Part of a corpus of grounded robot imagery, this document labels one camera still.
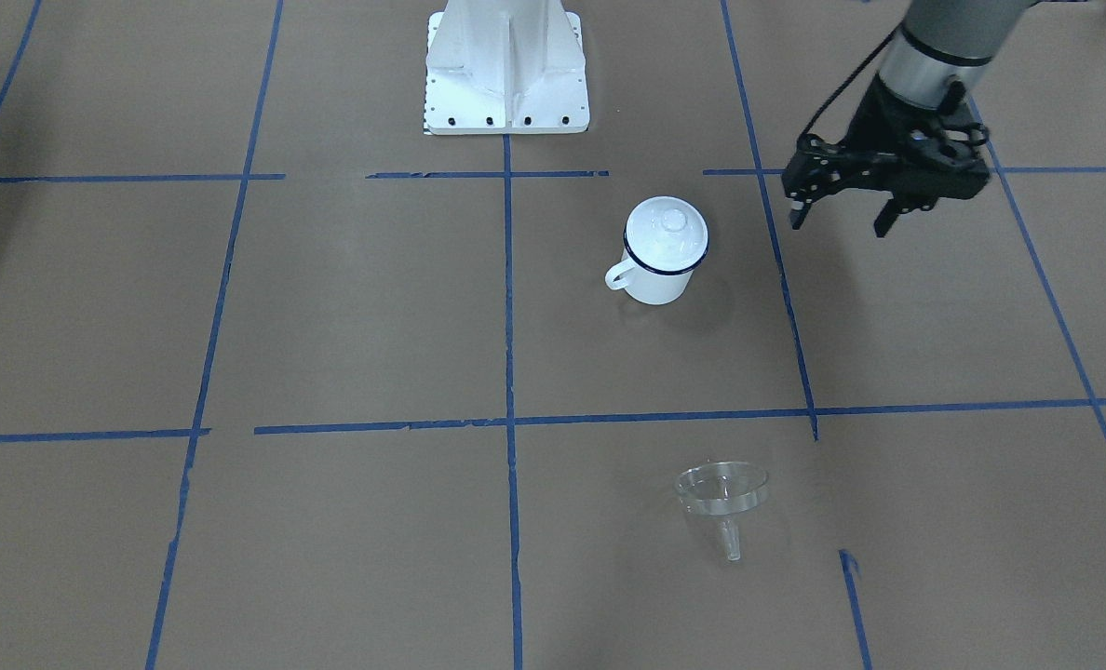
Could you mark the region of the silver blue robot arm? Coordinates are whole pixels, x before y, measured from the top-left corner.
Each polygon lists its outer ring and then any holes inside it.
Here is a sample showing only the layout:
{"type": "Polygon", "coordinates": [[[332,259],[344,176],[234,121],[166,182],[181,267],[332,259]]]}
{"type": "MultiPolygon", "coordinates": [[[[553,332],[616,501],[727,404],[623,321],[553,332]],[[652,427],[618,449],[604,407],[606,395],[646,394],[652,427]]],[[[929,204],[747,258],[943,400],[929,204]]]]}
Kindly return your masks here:
{"type": "Polygon", "coordinates": [[[838,142],[805,124],[783,170],[789,224],[845,190],[886,193],[873,222],[885,237],[899,218],[987,187],[989,129],[967,97],[1027,11],[1027,1],[912,1],[897,27],[856,67],[876,65],[838,142]]]}

